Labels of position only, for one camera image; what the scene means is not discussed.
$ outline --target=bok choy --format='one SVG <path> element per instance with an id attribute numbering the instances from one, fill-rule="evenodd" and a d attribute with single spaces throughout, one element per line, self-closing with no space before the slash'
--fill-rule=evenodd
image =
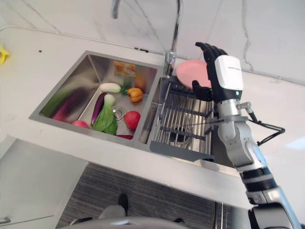
<path id="1" fill-rule="evenodd" d="M 111 94 L 104 96 L 104 106 L 93 124 L 93 130 L 116 135 L 118 124 L 116 123 L 114 113 L 112 112 L 114 102 L 115 99 Z"/>

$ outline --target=robotic arm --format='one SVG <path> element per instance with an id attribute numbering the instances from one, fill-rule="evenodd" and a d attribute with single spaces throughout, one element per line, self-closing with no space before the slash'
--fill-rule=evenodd
<path id="1" fill-rule="evenodd" d="M 213 100 L 217 104 L 218 136 L 242 178 L 249 202 L 255 205 L 248 211 L 252 229 L 304 228 L 252 139 L 250 127 L 246 124 L 248 118 L 241 115 L 241 109 L 246 109 L 252 121 L 260 124 L 251 104 L 239 102 L 243 92 L 239 60 L 207 43 L 197 42 L 196 46 L 203 51 L 212 88 L 201 87 L 193 81 L 193 90 L 198 99 Z"/>

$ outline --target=marble wall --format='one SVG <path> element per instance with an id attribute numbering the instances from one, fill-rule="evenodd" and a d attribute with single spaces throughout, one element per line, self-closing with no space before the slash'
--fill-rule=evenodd
<path id="1" fill-rule="evenodd" d="M 164 52 L 175 0 L 0 0 L 0 27 L 19 25 Z M 202 58 L 197 41 L 222 47 L 242 68 L 305 84 L 304 0 L 183 0 L 178 55 Z"/>

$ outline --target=power cord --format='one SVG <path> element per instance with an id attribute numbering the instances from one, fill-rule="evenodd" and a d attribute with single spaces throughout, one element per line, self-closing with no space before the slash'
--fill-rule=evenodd
<path id="1" fill-rule="evenodd" d="M 285 133 L 285 131 L 286 131 L 286 130 L 285 130 L 284 128 L 282 128 L 282 127 L 275 126 L 275 125 L 271 125 L 271 124 L 267 124 L 267 123 L 263 123 L 262 121 L 258 121 L 258 120 L 256 119 L 256 117 L 255 117 L 255 115 L 254 115 L 253 112 L 250 113 L 249 115 L 250 115 L 250 117 L 252 118 L 252 120 L 249 120 L 250 122 L 255 123 L 255 124 L 257 124 L 257 125 L 260 125 L 260 126 L 262 126 L 262 127 L 265 127 L 265 128 L 268 128 L 268 129 L 276 130 L 276 131 L 277 131 L 276 133 L 274 133 L 274 134 L 272 134 L 272 135 L 270 135 L 270 136 L 264 138 L 262 141 L 256 142 L 258 146 L 260 146 L 260 145 L 266 143 L 267 141 L 271 140 L 272 138 L 274 138 L 274 137 L 276 137 L 276 136 L 278 136 L 278 135 L 280 135 L 280 134 Z"/>

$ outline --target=faucet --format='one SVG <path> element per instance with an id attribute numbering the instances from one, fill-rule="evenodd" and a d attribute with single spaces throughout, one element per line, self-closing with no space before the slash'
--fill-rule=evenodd
<path id="1" fill-rule="evenodd" d="M 111 7 L 111 17 L 113 19 L 118 18 L 118 9 L 121 0 L 112 0 L 112 7 Z M 164 74 L 166 76 L 171 76 L 173 73 L 175 60 L 176 60 L 176 49 L 177 49 L 177 40 L 178 40 L 178 32 L 179 32 L 179 25 L 181 24 L 182 19 L 182 0 L 177 0 L 177 15 L 176 15 L 176 23 L 175 29 L 173 33 L 173 41 L 172 41 L 172 48 L 165 52 L 165 61 L 164 61 Z"/>

